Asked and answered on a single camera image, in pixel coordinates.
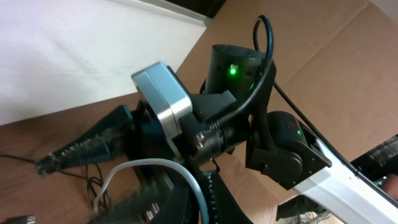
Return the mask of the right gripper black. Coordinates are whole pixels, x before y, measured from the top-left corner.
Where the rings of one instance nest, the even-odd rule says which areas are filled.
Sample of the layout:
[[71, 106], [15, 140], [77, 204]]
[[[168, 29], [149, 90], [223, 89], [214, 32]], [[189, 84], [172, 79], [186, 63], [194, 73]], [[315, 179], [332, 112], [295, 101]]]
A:
[[130, 159], [160, 158], [180, 163], [197, 175], [198, 167], [234, 148], [248, 138], [247, 114], [226, 123], [207, 124], [210, 114], [225, 109], [217, 100], [193, 110], [191, 100], [168, 103], [161, 99], [148, 103], [140, 100], [135, 110], [119, 105], [93, 127], [66, 146], [49, 153], [35, 164], [38, 174], [50, 174], [72, 167], [115, 159], [124, 154], [124, 137], [132, 149]]

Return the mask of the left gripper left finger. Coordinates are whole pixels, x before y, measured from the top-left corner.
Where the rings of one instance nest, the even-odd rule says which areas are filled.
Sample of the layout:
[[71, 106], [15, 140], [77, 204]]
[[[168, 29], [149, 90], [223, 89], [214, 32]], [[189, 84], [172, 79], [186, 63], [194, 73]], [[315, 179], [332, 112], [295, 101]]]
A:
[[131, 196], [99, 212], [90, 224], [198, 223], [199, 208], [183, 177], [152, 179]]

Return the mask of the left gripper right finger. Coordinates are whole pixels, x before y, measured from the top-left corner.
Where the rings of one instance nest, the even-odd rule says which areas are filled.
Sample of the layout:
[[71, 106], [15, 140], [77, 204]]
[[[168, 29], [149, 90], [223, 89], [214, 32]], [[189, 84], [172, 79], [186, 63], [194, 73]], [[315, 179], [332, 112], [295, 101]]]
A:
[[205, 198], [211, 224], [252, 224], [215, 170], [205, 172]]

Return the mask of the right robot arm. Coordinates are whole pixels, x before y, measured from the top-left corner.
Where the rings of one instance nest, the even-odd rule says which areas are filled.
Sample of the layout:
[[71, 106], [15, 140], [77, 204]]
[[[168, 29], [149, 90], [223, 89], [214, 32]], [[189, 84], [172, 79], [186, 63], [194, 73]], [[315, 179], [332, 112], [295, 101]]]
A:
[[275, 88], [271, 53], [214, 45], [198, 94], [157, 62], [132, 76], [141, 100], [120, 105], [70, 144], [36, 163], [39, 174], [113, 160], [142, 178], [138, 194], [99, 210], [93, 223], [248, 223], [220, 172], [200, 166], [246, 143], [245, 166], [294, 189], [349, 223], [396, 223], [397, 203], [342, 158], [318, 131], [267, 111]]

